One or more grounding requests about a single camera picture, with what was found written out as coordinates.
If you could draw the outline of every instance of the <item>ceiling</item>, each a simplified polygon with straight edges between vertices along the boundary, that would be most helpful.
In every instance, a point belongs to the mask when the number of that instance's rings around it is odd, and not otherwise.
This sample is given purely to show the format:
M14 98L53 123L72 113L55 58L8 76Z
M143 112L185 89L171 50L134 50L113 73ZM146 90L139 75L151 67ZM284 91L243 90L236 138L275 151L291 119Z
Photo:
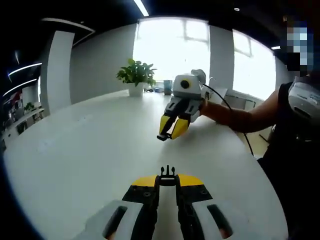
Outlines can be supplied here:
M282 16L290 9L284 0L259 1L261 3L257 3L256 0L142 0L142 2L151 17L185 16L208 20L210 25L227 30L236 29L267 47L280 45L280 38L286 29ZM234 11L234 8L239 8L240 11ZM33 1L19 4L7 2L2 9L7 9L9 13L1 16L1 22L4 23L2 33L5 35L1 50L3 64L0 75L0 89L3 93L39 74L39 69L35 68L24 74L15 75L11 80L8 78L9 72L39 61L54 30L66 28L65 24L43 22L41 19L57 18L83 24L95 30L93 35L86 38L88 40L97 34L136 23L139 18L143 18L133 0L90 0L83 3L75 0ZM66 31L75 31L77 40L88 33L77 27L68 28ZM276 54L283 60L279 51Z

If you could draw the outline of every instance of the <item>oval table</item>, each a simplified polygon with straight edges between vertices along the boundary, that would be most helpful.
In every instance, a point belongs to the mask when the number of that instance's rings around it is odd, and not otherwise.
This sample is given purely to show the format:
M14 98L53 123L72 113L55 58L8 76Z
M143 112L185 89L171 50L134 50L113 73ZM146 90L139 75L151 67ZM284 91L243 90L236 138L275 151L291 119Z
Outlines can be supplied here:
M13 192L45 239L73 238L137 178L166 165L200 178L216 201L243 216L245 228L268 239L288 236L271 183L231 129L201 116L175 140L156 138L169 100L126 90L92 98L44 118L8 147ZM183 239L175 203L175 187L161 187L153 239Z

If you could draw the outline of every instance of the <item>white flower pot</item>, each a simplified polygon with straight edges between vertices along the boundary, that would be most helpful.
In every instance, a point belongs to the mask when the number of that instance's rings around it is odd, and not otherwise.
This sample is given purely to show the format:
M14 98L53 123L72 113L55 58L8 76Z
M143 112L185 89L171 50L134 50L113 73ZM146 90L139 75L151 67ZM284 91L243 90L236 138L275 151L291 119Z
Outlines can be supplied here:
M142 97L143 93L143 83L139 82L137 86L134 83L126 83L129 89L129 96L130 97Z

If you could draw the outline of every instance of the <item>black cable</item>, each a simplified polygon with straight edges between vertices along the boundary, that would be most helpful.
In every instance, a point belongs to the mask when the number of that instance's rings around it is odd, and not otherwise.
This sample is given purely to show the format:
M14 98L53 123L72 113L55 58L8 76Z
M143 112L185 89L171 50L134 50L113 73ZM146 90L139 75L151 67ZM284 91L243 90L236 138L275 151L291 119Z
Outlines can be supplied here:
M214 90L212 87L210 87L210 86L208 86L208 85L206 85L206 84L203 84L203 86L207 87L208 89L210 89L211 91L213 91L214 93L216 93L216 94L222 99L222 101L227 105L227 107L230 109L230 111L233 113L233 109L230 107L229 103L228 103L216 90ZM254 151L252 151L252 147L251 147L251 145L250 145L250 142L249 142L249 139L248 139L248 137L247 137L247 134L243 132L243 135L244 135L244 137L245 137L245 139L246 139L246 142L247 142L248 145L249 145L250 152L251 152L252 156L255 156L255 155L254 155Z

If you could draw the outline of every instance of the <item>person's arm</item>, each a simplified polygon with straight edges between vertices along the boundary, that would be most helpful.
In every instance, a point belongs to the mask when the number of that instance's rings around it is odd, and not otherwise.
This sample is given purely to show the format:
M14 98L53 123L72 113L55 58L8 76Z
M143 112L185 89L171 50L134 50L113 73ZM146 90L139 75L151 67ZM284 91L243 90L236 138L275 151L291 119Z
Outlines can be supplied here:
M278 90L251 111L234 108L231 111L227 106L206 101L200 114L221 125L227 125L236 132L253 133L276 123L277 108Z

